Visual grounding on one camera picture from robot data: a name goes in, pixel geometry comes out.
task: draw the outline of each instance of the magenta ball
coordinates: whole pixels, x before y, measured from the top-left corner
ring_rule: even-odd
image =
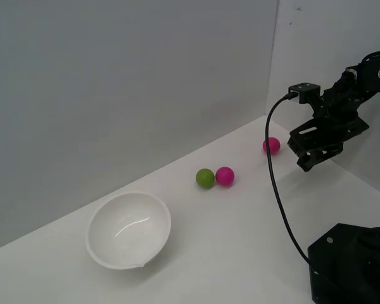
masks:
[[[275,155],[280,150],[280,142],[275,137],[269,137],[270,154]],[[266,141],[263,142],[263,150],[266,151]]]
[[[222,167],[217,170],[215,174],[215,180],[221,185],[228,187],[230,186],[235,179],[235,173],[231,168]]]

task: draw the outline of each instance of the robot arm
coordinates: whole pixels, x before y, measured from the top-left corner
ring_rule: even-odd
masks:
[[[346,68],[341,78],[320,96],[320,86],[309,83],[289,87],[299,94],[299,103],[308,103],[313,119],[290,132],[289,147],[298,156],[297,164],[309,171],[313,166],[343,151],[343,143],[367,130],[358,116],[358,107],[380,92],[380,52],[366,56]]]

